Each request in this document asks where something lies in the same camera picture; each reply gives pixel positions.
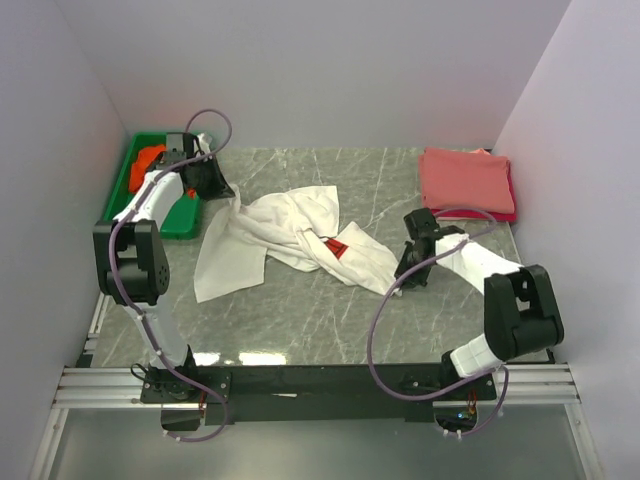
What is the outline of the white printed t-shirt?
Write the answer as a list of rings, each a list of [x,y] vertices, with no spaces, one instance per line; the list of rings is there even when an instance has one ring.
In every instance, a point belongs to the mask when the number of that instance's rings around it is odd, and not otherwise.
[[[396,256],[357,223],[339,225],[336,186],[273,190],[244,203],[244,188],[283,158],[281,150],[223,154],[232,196],[215,201],[202,237],[193,274],[197,302],[263,284],[269,258],[304,273],[324,270],[347,286],[386,294],[395,280]]]

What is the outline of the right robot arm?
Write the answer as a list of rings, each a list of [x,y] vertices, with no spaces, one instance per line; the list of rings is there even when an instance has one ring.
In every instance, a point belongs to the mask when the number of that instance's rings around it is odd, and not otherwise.
[[[483,332],[441,357],[439,387],[460,399],[474,375],[564,340],[565,331],[547,270],[507,260],[455,226],[442,226],[428,208],[404,217],[409,234],[395,272],[402,285],[425,286],[433,265],[448,269],[483,296]]]

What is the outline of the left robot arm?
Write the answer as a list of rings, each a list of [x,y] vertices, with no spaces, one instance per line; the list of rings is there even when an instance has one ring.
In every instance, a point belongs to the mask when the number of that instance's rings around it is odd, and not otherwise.
[[[204,201],[235,196],[216,154],[204,133],[168,133],[131,201],[93,229],[99,287],[130,315],[152,353],[143,381],[179,402],[197,395],[200,378],[191,348],[164,305],[171,274],[160,229],[190,191]]]

